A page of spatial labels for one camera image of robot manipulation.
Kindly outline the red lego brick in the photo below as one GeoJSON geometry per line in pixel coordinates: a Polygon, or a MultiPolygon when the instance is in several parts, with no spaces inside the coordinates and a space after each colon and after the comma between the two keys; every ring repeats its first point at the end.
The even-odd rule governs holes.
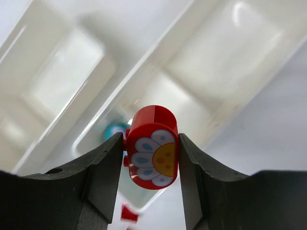
{"type": "Polygon", "coordinates": [[[139,215],[131,211],[126,204],[122,205],[121,216],[120,216],[121,220],[136,223],[138,221],[138,218],[139,218],[139,215]]]}

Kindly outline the red flower lego piece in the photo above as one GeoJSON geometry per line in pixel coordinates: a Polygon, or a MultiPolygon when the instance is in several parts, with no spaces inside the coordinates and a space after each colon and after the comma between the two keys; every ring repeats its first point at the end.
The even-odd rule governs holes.
{"type": "Polygon", "coordinates": [[[149,190],[170,186],[177,178],[179,137],[177,121],[160,105],[140,109],[126,130],[123,165],[131,180],[149,190]]]}

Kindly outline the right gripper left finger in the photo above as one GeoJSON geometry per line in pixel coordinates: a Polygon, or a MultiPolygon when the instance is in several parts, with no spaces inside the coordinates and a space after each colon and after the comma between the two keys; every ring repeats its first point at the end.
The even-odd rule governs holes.
{"type": "Polygon", "coordinates": [[[48,172],[0,173],[3,230],[105,230],[112,222],[123,135],[48,172]]]}

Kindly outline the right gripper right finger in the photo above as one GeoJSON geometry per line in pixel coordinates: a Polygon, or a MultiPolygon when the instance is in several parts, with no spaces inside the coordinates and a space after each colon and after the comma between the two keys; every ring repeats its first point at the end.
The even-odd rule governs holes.
{"type": "Polygon", "coordinates": [[[235,171],[179,135],[179,173],[188,230],[304,230],[307,173],[235,171]]]}

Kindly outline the cyan round printed lego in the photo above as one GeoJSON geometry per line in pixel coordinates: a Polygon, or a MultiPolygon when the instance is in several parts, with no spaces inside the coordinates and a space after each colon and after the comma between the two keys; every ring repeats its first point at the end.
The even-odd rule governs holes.
{"type": "Polygon", "coordinates": [[[108,140],[115,133],[121,132],[123,137],[126,138],[126,130],[129,128],[127,124],[124,123],[112,123],[108,125],[103,131],[103,141],[108,140]]]}

